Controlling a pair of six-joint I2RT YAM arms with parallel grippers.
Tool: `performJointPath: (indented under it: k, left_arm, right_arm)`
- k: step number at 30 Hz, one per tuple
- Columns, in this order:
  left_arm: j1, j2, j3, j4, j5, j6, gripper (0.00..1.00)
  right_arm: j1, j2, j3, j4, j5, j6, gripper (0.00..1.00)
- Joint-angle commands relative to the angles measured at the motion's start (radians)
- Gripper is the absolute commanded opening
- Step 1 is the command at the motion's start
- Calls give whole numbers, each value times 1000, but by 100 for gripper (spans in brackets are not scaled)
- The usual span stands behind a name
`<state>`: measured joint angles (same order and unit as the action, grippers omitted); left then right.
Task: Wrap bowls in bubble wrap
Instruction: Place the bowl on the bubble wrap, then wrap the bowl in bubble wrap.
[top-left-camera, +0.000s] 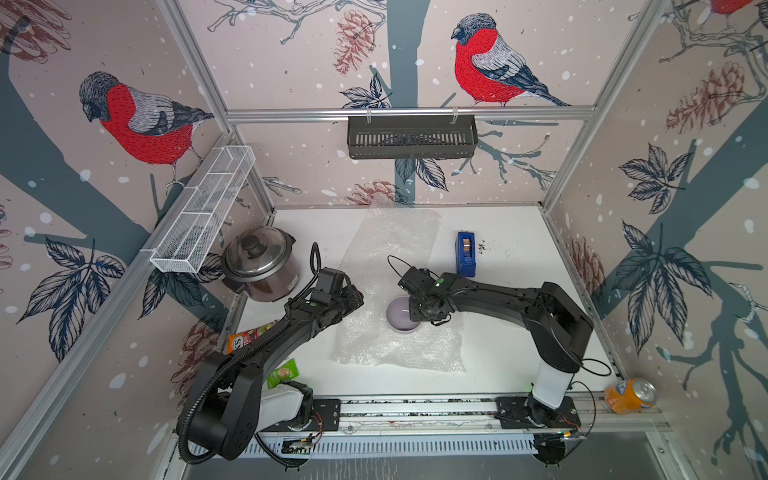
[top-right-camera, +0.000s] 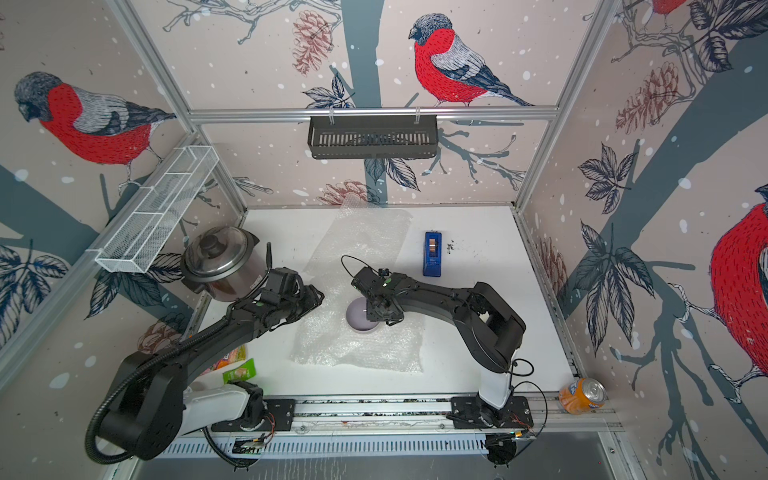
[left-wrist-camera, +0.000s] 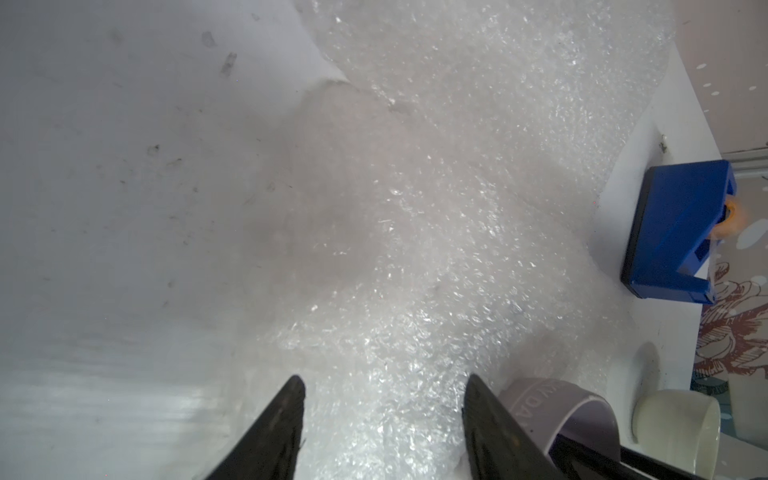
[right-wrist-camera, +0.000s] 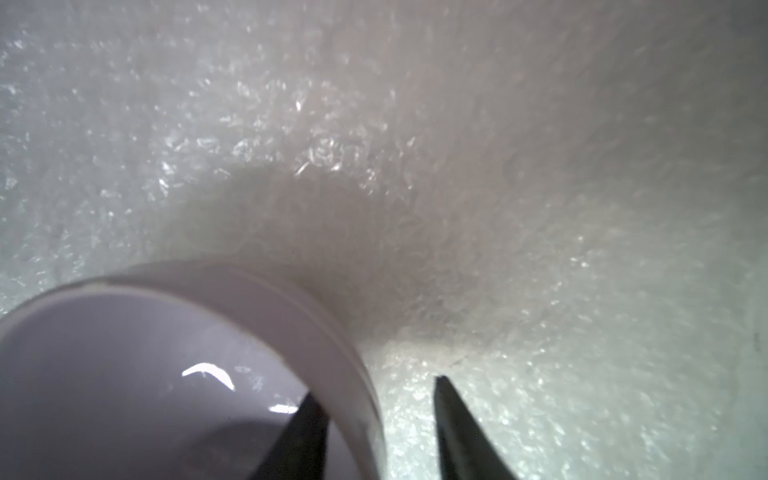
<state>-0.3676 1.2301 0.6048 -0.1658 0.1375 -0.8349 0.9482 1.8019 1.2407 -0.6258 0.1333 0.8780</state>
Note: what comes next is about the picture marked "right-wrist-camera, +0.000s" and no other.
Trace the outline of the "bubble wrap sheet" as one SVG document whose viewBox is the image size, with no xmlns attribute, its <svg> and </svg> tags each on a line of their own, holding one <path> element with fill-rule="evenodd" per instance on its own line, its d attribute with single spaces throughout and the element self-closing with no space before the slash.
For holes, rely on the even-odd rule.
<svg viewBox="0 0 768 480">
<path fill-rule="evenodd" d="M 767 5 L 3 2 L 2 310 L 171 259 L 331 310 L 392 479 L 439 374 L 525 479 L 763 479 Z"/>
</svg>

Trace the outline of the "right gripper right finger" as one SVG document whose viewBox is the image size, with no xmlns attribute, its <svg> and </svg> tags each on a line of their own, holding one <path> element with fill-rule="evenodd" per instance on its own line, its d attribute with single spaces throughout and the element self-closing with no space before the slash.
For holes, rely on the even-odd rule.
<svg viewBox="0 0 768 480">
<path fill-rule="evenodd" d="M 517 480 L 447 376 L 435 380 L 433 403 L 442 479 Z"/>
</svg>

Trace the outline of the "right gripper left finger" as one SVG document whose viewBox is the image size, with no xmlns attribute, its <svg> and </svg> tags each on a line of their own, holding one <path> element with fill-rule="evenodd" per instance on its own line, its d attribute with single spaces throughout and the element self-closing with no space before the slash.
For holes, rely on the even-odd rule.
<svg viewBox="0 0 768 480">
<path fill-rule="evenodd" d="M 308 393 L 249 479 L 323 479 L 329 422 L 322 405 Z"/>
</svg>

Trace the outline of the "lavender ceramic bowl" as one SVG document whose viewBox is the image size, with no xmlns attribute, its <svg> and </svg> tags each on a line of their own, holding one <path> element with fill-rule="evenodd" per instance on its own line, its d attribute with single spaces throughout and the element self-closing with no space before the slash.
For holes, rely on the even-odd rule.
<svg viewBox="0 0 768 480">
<path fill-rule="evenodd" d="M 245 479 L 312 396 L 327 479 L 381 479 L 383 422 L 350 336 L 304 289 L 170 261 L 59 286 L 1 321 L 5 479 Z"/>
</svg>

